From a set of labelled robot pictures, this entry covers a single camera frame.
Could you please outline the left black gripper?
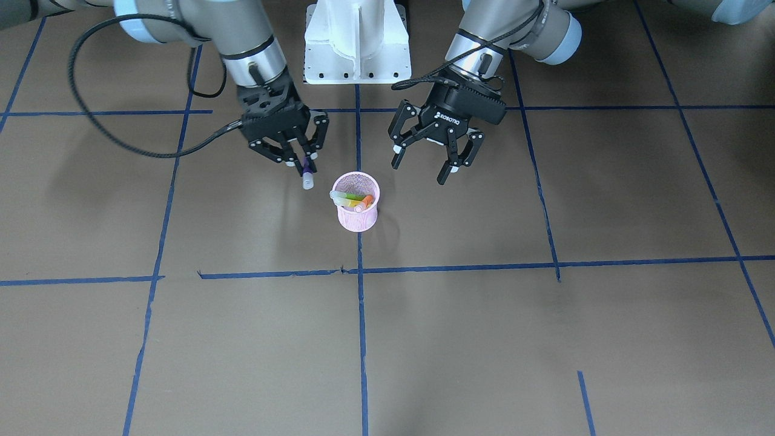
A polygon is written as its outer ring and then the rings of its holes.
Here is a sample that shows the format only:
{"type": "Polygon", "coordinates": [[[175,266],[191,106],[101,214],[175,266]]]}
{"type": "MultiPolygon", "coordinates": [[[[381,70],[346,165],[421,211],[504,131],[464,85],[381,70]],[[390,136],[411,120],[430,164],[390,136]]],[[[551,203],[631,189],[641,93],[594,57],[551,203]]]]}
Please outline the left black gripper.
{"type": "Polygon", "coordinates": [[[447,158],[437,176],[437,183],[445,185],[460,167],[472,165],[484,143],[481,130],[468,129],[471,119],[500,124],[506,115],[506,103],[500,90],[479,78],[419,78],[418,83],[432,84],[426,102],[420,109],[401,100],[387,129],[393,141],[391,166],[398,169],[411,144],[421,139],[435,142],[446,147],[447,158]],[[402,131],[406,122],[415,118],[418,123],[402,131]],[[458,137],[463,134],[467,143],[459,151],[458,137]]]}

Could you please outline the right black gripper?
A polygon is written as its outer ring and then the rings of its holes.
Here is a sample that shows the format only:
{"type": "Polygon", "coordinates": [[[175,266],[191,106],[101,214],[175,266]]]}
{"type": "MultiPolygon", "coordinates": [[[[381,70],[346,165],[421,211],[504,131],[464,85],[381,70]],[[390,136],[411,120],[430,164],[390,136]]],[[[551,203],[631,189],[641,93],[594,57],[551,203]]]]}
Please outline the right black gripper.
{"type": "Polygon", "coordinates": [[[239,130],[249,141],[249,149],[274,163],[293,167],[298,165],[298,155],[291,144],[298,140],[305,157],[316,160],[330,125],[327,111],[310,111],[293,82],[272,82],[268,86],[287,87],[289,101],[285,108],[267,117],[244,117],[242,113],[239,130]]]}

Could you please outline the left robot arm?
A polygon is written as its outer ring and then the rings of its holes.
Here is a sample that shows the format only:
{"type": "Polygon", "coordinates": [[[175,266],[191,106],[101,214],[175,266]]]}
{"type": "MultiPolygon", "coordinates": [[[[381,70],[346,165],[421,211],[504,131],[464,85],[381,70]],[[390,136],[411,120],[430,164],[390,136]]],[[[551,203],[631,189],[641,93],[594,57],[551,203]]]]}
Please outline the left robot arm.
{"type": "Polygon", "coordinates": [[[388,127],[393,143],[391,166],[397,169],[412,144],[434,142],[446,151],[438,184],[472,165],[484,133],[472,121],[500,124],[506,115],[498,79],[501,61],[520,51],[546,65],[573,57],[583,38],[573,16],[595,1],[465,1],[464,14],[444,61],[418,78],[391,86],[395,91],[429,83],[426,102],[418,107],[402,100],[388,127]]]}

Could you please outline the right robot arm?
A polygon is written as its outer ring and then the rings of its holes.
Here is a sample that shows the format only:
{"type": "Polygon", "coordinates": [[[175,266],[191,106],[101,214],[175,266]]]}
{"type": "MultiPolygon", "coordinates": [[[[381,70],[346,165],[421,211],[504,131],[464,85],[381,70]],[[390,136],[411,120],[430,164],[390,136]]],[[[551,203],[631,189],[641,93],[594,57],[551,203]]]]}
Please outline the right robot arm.
{"type": "Polygon", "coordinates": [[[193,154],[222,135],[238,130],[249,149],[275,163],[297,169],[301,176],[317,171],[329,117],[302,102],[268,15],[260,1],[3,1],[2,28],[87,8],[112,8],[114,17],[79,36],[67,61],[67,82],[78,107],[91,124],[114,144],[146,157],[177,159],[193,154]],[[201,144],[176,153],[134,147],[109,132],[89,110],[78,91],[75,66],[88,38],[120,25],[136,41],[149,44],[185,42],[196,48],[212,42],[222,64],[222,77],[232,78],[242,108],[237,121],[216,130],[201,144]]]}

